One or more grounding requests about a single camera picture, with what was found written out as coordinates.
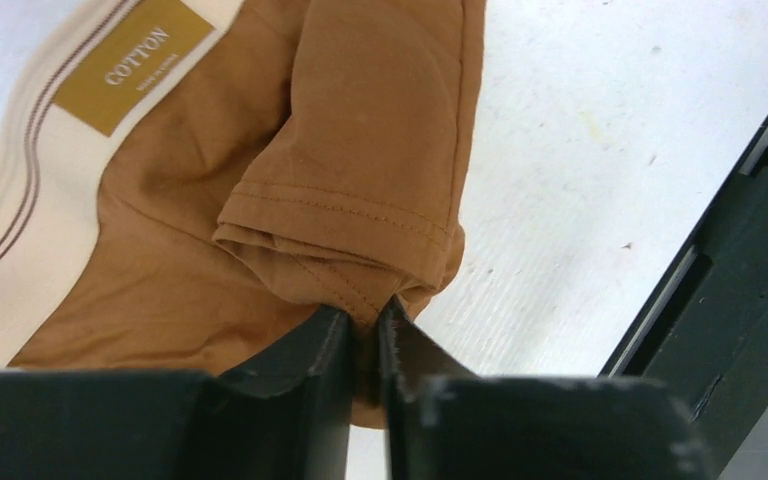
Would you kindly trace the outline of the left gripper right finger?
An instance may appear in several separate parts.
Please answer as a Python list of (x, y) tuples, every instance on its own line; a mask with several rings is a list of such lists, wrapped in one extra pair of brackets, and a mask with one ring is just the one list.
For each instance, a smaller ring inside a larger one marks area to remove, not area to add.
[(633, 377), (479, 376), (397, 300), (376, 325), (393, 479), (708, 479), (686, 408)]

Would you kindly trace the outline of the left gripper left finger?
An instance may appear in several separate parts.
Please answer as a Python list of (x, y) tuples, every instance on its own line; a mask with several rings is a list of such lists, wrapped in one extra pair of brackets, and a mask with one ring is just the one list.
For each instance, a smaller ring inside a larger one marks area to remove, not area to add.
[(0, 372), (0, 479), (340, 479), (350, 343), (323, 307), (219, 376)]

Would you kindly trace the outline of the brown underwear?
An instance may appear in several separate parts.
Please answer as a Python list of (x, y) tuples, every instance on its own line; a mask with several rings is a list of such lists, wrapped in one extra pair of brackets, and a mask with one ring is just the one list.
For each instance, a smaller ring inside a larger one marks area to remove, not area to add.
[(323, 305), (384, 423), (375, 323), (455, 277), (482, 1), (85, 1), (0, 138), (0, 368), (220, 374)]

